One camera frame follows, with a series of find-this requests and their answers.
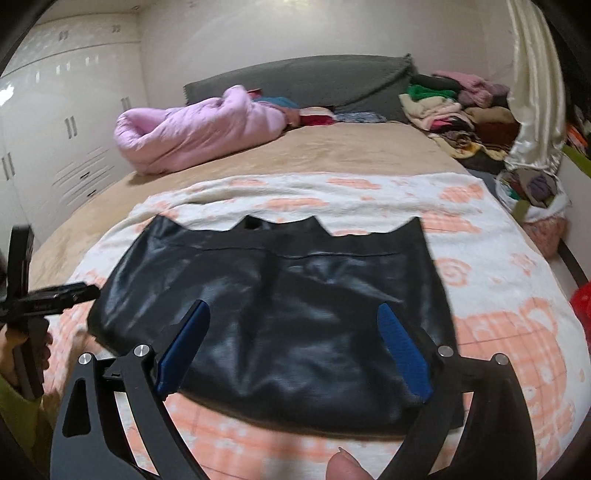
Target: pink quilt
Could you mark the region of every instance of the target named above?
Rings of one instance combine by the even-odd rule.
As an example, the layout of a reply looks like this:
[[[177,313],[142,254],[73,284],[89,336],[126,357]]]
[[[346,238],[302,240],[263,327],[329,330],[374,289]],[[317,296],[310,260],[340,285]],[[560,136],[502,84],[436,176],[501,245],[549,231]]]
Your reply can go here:
[[[141,174],[172,173],[278,138],[279,109],[255,103],[241,85],[183,108],[135,108],[117,120],[115,142]]]

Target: fingernail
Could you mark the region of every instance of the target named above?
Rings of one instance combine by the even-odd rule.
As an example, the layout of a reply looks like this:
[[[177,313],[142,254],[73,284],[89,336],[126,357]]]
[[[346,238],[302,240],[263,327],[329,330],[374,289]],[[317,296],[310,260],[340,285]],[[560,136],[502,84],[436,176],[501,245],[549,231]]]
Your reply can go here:
[[[353,455],[351,455],[347,450],[339,447],[339,451],[343,454],[343,457],[346,458],[349,462],[351,462],[352,464],[354,464],[355,466],[358,466],[360,468],[361,464],[355,459],[355,457]]]

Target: black grip handle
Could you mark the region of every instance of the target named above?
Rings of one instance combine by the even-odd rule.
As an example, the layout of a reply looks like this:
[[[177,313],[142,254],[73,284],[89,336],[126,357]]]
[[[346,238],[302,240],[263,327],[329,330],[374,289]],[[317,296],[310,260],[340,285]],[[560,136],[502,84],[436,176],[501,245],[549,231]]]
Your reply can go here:
[[[43,368],[41,358],[47,336],[49,322],[43,317],[28,319],[28,340],[12,350],[14,367],[21,387],[21,395],[26,400],[36,400],[43,396]]]

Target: green sweater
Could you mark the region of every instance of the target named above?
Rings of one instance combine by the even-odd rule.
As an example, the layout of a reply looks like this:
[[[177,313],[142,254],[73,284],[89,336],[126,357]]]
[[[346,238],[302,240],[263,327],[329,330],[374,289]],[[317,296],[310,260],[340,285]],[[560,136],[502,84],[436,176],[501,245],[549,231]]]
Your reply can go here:
[[[41,471],[47,471],[52,431],[41,410],[41,399],[25,400],[0,375],[0,415],[28,457]]]
[[[429,97],[445,97],[452,100],[457,99],[457,92],[453,90],[431,90],[430,88],[422,87],[420,85],[409,85],[407,93],[413,102],[418,102]]]

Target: sleeve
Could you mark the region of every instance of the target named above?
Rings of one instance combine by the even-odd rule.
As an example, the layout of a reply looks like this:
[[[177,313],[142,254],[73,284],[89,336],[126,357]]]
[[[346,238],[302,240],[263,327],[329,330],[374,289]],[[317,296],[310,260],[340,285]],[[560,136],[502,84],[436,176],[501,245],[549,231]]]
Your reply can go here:
[[[33,459],[41,399],[25,400],[0,375],[0,415],[24,452]]]

